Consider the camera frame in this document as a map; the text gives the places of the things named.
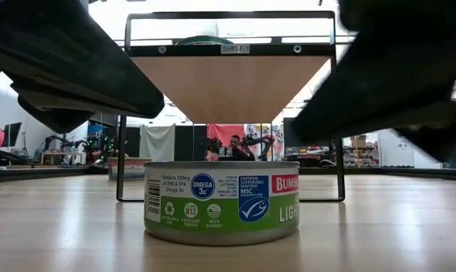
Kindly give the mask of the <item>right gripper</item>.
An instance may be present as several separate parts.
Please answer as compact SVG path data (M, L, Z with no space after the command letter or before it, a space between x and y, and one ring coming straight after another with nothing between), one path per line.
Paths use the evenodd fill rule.
M435 120L456 80L456 0L339 8L355 40L293 121L296 135L317 141Z

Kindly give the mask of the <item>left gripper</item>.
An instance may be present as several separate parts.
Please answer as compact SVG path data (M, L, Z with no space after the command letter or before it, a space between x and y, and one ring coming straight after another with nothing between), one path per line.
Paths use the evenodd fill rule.
M152 118L164 107L81 1L0 1L0 71L34 108Z

